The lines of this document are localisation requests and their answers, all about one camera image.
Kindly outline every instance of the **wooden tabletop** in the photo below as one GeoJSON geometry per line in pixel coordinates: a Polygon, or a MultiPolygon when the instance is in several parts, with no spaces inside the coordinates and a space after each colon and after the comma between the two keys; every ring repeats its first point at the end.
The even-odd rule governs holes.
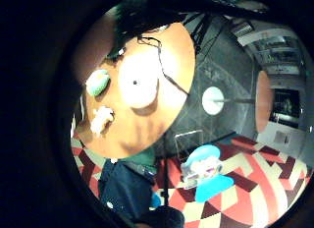
{"type": "Polygon", "coordinates": [[[273,108],[274,93],[271,82],[265,71],[260,71],[257,78],[255,99],[256,130],[261,133],[265,130],[273,108]]]}
{"type": "MultiPolygon", "coordinates": [[[[161,60],[164,72],[181,88],[189,92],[194,75],[195,55],[189,33],[182,24],[172,24],[161,32],[146,33],[162,43],[161,60]]],[[[83,93],[85,118],[76,128],[76,133],[85,146],[97,154],[110,158],[123,158],[136,154],[155,143],[172,125],[180,113],[186,94],[171,84],[161,73],[158,50],[152,45],[140,44],[136,39],[126,45],[126,53],[116,64],[104,63],[111,81],[97,97],[83,93]],[[133,109],[125,102],[126,92],[119,84],[126,69],[129,72],[146,70],[158,73],[157,95],[152,104],[133,109]],[[99,138],[90,131],[93,109],[106,106],[114,110],[114,121],[109,123],[99,138]]]]}

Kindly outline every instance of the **cable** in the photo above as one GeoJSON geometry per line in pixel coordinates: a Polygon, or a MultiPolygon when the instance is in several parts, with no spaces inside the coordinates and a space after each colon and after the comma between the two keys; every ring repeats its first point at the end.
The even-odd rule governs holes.
{"type": "Polygon", "coordinates": [[[219,31],[217,32],[217,34],[216,34],[213,38],[209,39],[209,40],[205,43],[205,45],[207,45],[210,41],[213,40],[212,43],[210,44],[210,46],[209,46],[209,48],[208,48],[208,50],[207,50],[207,52],[206,52],[204,58],[203,58],[203,60],[202,60],[200,63],[203,63],[203,62],[204,62],[205,58],[206,58],[207,55],[209,54],[209,52],[210,52],[210,50],[212,49],[213,45],[214,45],[215,42],[217,41],[219,35],[223,32],[224,28],[225,28],[228,24],[229,24],[229,22],[226,22],[225,24],[223,24],[223,25],[220,27],[220,29],[219,29],[219,31]]]}
{"type": "Polygon", "coordinates": [[[153,46],[153,47],[156,47],[157,50],[158,50],[158,60],[159,60],[159,63],[160,63],[160,66],[161,66],[161,71],[163,73],[163,76],[165,77],[165,79],[167,79],[172,85],[174,85],[176,88],[178,88],[180,91],[184,92],[187,96],[189,96],[189,93],[185,91],[185,89],[183,89],[180,85],[178,85],[176,83],[175,80],[173,80],[171,77],[169,77],[166,73],[165,73],[165,69],[164,69],[164,66],[163,66],[163,63],[162,63],[162,60],[161,60],[161,47],[162,47],[162,43],[159,39],[157,38],[154,38],[154,37],[150,37],[150,36],[141,36],[139,35],[137,37],[137,43],[139,44],[147,44],[147,45],[150,45],[150,46],[153,46]],[[155,40],[157,41],[158,45],[153,45],[151,43],[147,43],[145,41],[143,41],[143,39],[147,39],[147,40],[155,40]]]}

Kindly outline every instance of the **black cable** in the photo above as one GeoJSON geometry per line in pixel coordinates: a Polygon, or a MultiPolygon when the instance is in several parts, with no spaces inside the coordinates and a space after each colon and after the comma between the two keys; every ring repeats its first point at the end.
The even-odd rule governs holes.
{"type": "Polygon", "coordinates": [[[202,60],[200,63],[203,63],[203,62],[204,62],[205,58],[207,57],[207,55],[209,54],[210,50],[211,50],[212,47],[214,46],[214,44],[215,44],[215,42],[217,41],[218,37],[220,36],[220,34],[223,32],[224,28],[225,28],[229,23],[230,23],[230,22],[226,22],[225,24],[223,24],[223,25],[220,27],[220,29],[219,29],[219,31],[217,32],[217,34],[216,34],[213,38],[209,39],[209,40],[205,43],[205,45],[207,45],[210,41],[212,41],[212,43],[210,44],[210,46],[209,46],[209,48],[208,48],[206,54],[204,55],[203,60],[202,60]]]}
{"type": "Polygon", "coordinates": [[[183,89],[180,85],[178,85],[176,83],[175,80],[173,80],[171,77],[169,77],[166,73],[165,73],[165,69],[164,69],[164,66],[163,66],[163,63],[162,63],[162,60],[161,60],[161,47],[162,47],[162,43],[159,39],[157,38],[154,38],[154,37],[146,37],[146,36],[138,36],[137,37],[137,43],[139,44],[147,44],[147,45],[151,45],[153,47],[156,47],[157,50],[158,50],[158,60],[159,60],[159,63],[160,63],[160,66],[161,66],[161,71],[163,73],[163,76],[165,77],[165,79],[167,79],[172,85],[174,85],[176,88],[178,88],[180,91],[184,92],[186,95],[189,95],[188,92],[185,91],[185,89],[183,89]],[[145,41],[143,41],[143,39],[147,39],[147,40],[155,40],[157,41],[158,45],[153,45],[151,43],[147,43],[145,41]]]}
{"type": "Polygon", "coordinates": [[[183,22],[183,25],[187,25],[188,23],[192,22],[194,19],[196,19],[197,17],[201,16],[202,13],[198,13],[195,15],[192,15],[190,18],[188,18],[186,21],[183,22]]]}

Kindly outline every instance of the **person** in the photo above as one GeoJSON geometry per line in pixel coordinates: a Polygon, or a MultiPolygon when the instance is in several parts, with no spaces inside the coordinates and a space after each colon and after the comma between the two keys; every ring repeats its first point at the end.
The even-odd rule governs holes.
{"type": "MultiPolygon", "coordinates": [[[[163,8],[163,4],[163,0],[125,0],[96,21],[73,55],[71,65],[78,82],[83,86],[104,58],[117,58],[131,38],[183,20],[184,15],[163,8]]],[[[107,160],[99,180],[100,200],[137,227],[181,228],[184,217],[180,211],[168,206],[149,210],[156,172],[153,161],[151,149],[131,158],[107,160]]]]}

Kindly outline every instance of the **red checkered floor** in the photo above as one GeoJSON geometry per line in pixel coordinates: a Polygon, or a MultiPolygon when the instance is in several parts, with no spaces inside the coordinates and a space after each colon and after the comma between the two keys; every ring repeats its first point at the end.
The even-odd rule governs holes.
{"type": "MultiPolygon", "coordinates": [[[[169,204],[183,212],[185,228],[266,227],[294,204],[310,180],[312,169],[300,160],[245,137],[216,146],[221,150],[222,174],[235,184],[206,202],[195,201],[195,189],[183,189],[180,163],[169,160],[169,204]]],[[[98,196],[105,159],[83,148],[78,138],[72,139],[72,149],[83,180],[98,196]]],[[[154,187],[157,194],[163,182],[162,166],[154,187]]]]}

